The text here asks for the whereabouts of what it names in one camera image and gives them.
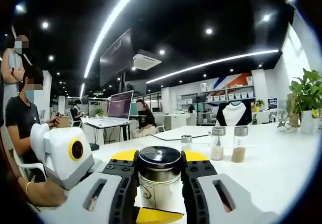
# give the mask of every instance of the sign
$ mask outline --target sign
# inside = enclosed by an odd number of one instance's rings
[[[267,98],[268,109],[277,109],[277,97]]]

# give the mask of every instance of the white chair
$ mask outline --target white chair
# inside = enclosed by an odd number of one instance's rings
[[[67,111],[67,114],[68,114],[68,118],[69,118],[69,122],[68,122],[69,127],[74,127],[74,124],[76,122],[79,122],[79,127],[82,127],[82,121],[81,120],[74,121],[74,119],[72,118],[70,110]]]
[[[154,114],[154,119],[155,119],[155,123],[156,123],[156,129],[158,132],[160,132],[160,129],[162,129],[162,132],[165,132],[165,115],[162,114],[158,114],[155,113]]]
[[[47,179],[44,166],[42,163],[24,164],[22,159],[18,156],[15,148],[13,148],[13,151],[14,151],[14,158],[15,158],[16,164],[18,165],[20,172],[25,179],[28,179],[25,170],[29,170],[29,169],[39,169],[45,176],[45,179]]]

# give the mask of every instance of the woman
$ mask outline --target woman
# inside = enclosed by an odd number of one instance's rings
[[[6,112],[6,106],[9,99],[18,95],[18,82],[22,81],[25,72],[21,55],[26,50],[28,43],[28,38],[25,35],[19,35],[15,41],[14,48],[10,48],[12,47],[11,45],[6,45],[7,49],[3,54],[1,62],[1,73],[4,78],[4,113]],[[8,137],[6,129],[2,129],[2,134],[4,138]],[[10,141],[6,141],[6,143],[5,148],[12,155],[13,146]]]
[[[139,113],[139,129],[134,131],[134,137],[144,137],[148,134],[156,134],[156,123],[152,112],[143,100],[137,100],[136,108]]]
[[[81,117],[83,115],[82,111],[80,111],[81,104],[82,104],[82,102],[80,100],[76,100],[74,102],[73,108],[70,110],[71,116],[74,121],[81,121]],[[80,124],[81,124],[80,122],[75,122],[73,127],[79,127]]]

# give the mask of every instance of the glass jar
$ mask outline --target glass jar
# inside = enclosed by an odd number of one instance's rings
[[[221,146],[220,137],[226,135],[226,128],[222,126],[213,127],[211,133],[211,154],[212,160],[223,159],[223,146]]]
[[[241,163],[245,159],[246,138],[248,136],[247,126],[238,126],[234,129],[233,136],[233,152],[231,161]]]
[[[182,192],[181,153],[171,147],[146,147],[139,152],[137,164],[143,206],[171,210]]]

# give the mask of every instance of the air conditioner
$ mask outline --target air conditioner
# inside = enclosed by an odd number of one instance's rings
[[[136,69],[148,70],[160,64],[162,61],[143,54],[136,54],[133,57],[133,62]]]

